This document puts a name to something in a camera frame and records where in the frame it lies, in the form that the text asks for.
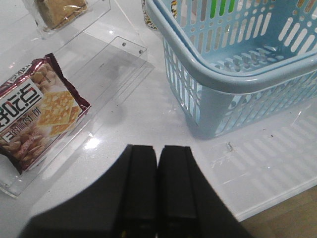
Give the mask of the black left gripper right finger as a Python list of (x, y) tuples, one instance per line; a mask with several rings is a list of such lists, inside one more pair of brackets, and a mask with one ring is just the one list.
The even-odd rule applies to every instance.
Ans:
[(251, 237), (209, 184), (190, 147), (166, 145), (161, 152), (158, 237)]

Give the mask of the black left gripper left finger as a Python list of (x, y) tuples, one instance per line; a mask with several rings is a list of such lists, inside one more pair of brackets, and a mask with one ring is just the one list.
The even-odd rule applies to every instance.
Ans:
[(151, 146), (127, 145), (97, 181), (33, 217), (28, 238), (154, 238), (157, 161)]

